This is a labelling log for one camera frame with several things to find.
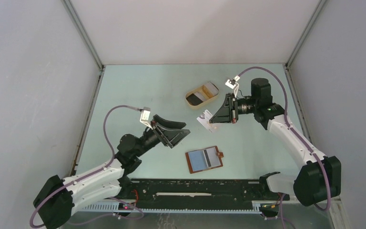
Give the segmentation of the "brown leather card holder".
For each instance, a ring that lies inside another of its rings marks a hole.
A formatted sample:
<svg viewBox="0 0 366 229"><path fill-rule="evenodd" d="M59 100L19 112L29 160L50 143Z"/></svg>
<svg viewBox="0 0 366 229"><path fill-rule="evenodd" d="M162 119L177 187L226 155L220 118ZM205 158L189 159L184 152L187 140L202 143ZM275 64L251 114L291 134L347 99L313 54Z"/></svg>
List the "brown leather card holder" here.
<svg viewBox="0 0 366 229"><path fill-rule="evenodd" d="M217 146L198 149L185 153L190 174L195 174L223 166L223 152Z"/></svg>

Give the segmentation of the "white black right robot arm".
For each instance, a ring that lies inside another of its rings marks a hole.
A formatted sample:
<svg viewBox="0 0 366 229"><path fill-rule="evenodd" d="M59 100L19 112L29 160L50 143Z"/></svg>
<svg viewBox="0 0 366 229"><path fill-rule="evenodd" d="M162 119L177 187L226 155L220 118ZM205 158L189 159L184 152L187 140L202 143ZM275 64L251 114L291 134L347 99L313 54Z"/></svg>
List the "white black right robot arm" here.
<svg viewBox="0 0 366 229"><path fill-rule="evenodd" d="M225 95L219 110L210 119L211 124L235 124L240 115L253 114L262 127L279 139L298 167L297 176L280 172L259 178L258 193L271 199L277 193L295 196L303 206L330 202L341 194L341 162L328 157L303 136L287 116L281 105L273 102L271 85L265 78L251 81L251 95L237 98L239 76L228 79L225 85L233 90Z"/></svg>

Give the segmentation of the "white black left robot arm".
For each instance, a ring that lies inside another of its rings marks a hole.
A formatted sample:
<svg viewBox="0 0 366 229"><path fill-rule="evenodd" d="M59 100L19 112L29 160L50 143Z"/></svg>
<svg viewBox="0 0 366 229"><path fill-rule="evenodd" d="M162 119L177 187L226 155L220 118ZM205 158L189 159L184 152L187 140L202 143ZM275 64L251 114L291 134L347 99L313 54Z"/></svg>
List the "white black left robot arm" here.
<svg viewBox="0 0 366 229"><path fill-rule="evenodd" d="M140 156L158 144L175 147L190 134L185 126L154 115L142 136L125 134L116 148L110 147L113 156L109 161L79 175L50 177L33 201L30 226L38 228L33 220L39 215L43 227L56 229L84 207L107 198L129 197L132 182L128 175L142 163Z"/></svg>

